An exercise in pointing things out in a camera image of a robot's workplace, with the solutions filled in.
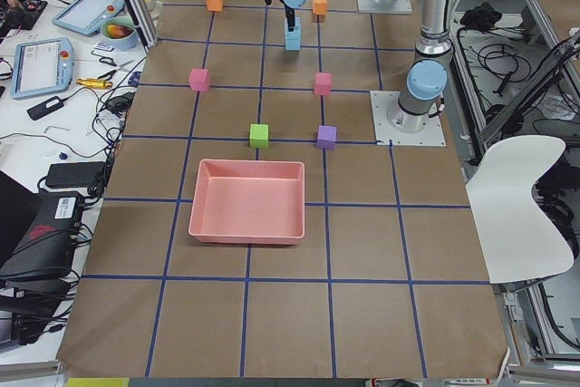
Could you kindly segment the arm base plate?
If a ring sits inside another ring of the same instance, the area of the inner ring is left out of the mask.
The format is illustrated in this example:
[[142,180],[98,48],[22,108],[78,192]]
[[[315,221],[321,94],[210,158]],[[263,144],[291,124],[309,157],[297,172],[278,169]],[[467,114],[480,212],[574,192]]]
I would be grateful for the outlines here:
[[358,11],[368,14],[410,15],[410,0],[357,0]]
[[375,142],[383,146],[445,147],[435,103],[423,115],[410,115],[399,105],[399,92],[370,91]]

